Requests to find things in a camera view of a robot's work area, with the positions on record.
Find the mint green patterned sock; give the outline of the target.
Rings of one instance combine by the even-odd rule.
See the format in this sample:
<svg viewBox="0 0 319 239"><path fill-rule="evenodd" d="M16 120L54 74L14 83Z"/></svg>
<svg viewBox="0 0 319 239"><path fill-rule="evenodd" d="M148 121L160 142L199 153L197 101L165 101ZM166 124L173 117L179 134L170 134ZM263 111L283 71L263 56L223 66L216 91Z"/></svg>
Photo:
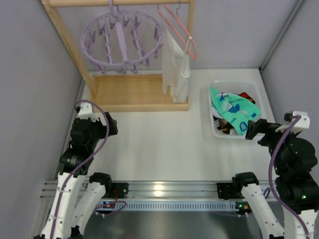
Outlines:
<svg viewBox="0 0 319 239"><path fill-rule="evenodd" d="M214 87L209 88L211 98L212 114L219 118L223 118L225 112L236 113L240 110L238 103L235 103L240 97L234 93L222 93Z"/></svg>

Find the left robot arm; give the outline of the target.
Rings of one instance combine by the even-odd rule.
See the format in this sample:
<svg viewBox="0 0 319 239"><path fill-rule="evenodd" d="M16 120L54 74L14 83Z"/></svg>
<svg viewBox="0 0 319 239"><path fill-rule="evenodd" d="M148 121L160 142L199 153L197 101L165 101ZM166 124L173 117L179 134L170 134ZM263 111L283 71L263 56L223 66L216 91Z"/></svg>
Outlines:
<svg viewBox="0 0 319 239"><path fill-rule="evenodd" d="M101 149L98 142L106 142L118 134L117 121L103 113L106 124L96 114L77 117L70 132L67 149L59 160L58 184L46 224L37 239L81 239L96 204L112 191L109 174L95 172L89 177L84 195L80 189L88 174L94 155Z"/></svg>

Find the purple round clip hanger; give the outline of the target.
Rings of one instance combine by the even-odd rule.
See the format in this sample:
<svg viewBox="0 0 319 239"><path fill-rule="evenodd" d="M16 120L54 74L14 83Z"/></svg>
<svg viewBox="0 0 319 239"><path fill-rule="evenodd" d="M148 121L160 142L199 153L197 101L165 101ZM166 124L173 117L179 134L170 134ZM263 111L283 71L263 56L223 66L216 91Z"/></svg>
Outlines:
<svg viewBox="0 0 319 239"><path fill-rule="evenodd" d="M109 68L118 69L120 74L125 74L126 70L130 67L130 70L136 74L137 65L150 66L150 57L158 58L159 49L162 47L163 29L160 23L152 16L136 11L136 10L120 10L117 5L114 5L112 0L108 1L110 11L96 19L94 19L82 32L80 43L81 49L86 56L88 62L95 67L96 70L105 74ZM152 21L155 24L155 32L153 40L155 40L154 47L146 52L140 41L138 29L141 25L139 17L142 17L148 21ZM133 46L137 51L138 58L129 58L128 40L125 37L124 29L130 26L131 35L133 37ZM111 31L115 30L117 42L121 53L121 62L115 61L115 54L111 50ZM93 54L93 45L95 44L97 37L101 36L104 39L104 47L106 50L106 60L99 60Z"/></svg>

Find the black red argyle sock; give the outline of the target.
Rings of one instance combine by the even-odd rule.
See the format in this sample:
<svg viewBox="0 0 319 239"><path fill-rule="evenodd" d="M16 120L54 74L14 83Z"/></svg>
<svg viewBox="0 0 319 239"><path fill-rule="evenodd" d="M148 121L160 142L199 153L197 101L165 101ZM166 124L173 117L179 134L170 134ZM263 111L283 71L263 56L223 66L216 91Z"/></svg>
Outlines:
<svg viewBox="0 0 319 239"><path fill-rule="evenodd" d="M239 96L249 100L253 104L256 104L256 101L252 97L250 97L246 92L240 93Z"/></svg>

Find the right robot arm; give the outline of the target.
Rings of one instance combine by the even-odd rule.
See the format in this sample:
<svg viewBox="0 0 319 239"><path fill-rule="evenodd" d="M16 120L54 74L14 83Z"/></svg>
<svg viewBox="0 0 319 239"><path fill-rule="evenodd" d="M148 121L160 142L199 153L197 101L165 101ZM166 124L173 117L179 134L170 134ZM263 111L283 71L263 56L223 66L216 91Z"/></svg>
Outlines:
<svg viewBox="0 0 319 239"><path fill-rule="evenodd" d="M232 182L248 202L265 239L314 238L319 186L311 176L311 170L318 160L314 146L293 132L301 119L302 116L294 116L289 125L270 123L265 119L248 122L245 138L252 140L261 133L263 137L258 144L269 150L269 187L283 208L284 224L278 222L254 173L238 173Z"/></svg>

